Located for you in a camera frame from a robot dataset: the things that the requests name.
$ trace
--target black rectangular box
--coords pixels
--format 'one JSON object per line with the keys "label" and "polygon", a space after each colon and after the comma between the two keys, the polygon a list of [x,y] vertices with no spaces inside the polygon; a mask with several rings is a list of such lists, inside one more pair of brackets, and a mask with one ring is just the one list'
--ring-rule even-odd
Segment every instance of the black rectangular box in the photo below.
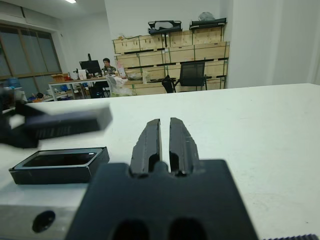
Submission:
{"label": "black rectangular box", "polygon": [[104,130],[112,121],[110,108],[42,114],[25,118],[24,131],[36,140]]}
{"label": "black rectangular box", "polygon": [[9,169],[16,184],[88,183],[100,164],[110,160],[107,147],[37,151]]}

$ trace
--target man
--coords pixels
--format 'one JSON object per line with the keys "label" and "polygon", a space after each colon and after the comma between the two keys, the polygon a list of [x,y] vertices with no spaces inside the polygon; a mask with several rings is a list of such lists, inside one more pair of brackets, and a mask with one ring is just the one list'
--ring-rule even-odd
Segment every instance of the man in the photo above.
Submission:
{"label": "man", "polygon": [[114,66],[110,65],[110,59],[109,58],[104,58],[103,59],[104,63],[104,68],[102,68],[102,71],[107,71],[108,74],[115,74],[117,69]]}

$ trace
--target ceiling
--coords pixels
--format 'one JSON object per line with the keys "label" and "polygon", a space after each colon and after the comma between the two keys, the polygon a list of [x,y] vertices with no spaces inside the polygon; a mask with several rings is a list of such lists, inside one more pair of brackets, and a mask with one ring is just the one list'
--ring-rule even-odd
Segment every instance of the ceiling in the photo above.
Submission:
{"label": "ceiling", "polygon": [[1,0],[18,5],[58,19],[80,17],[106,11],[105,0]]}

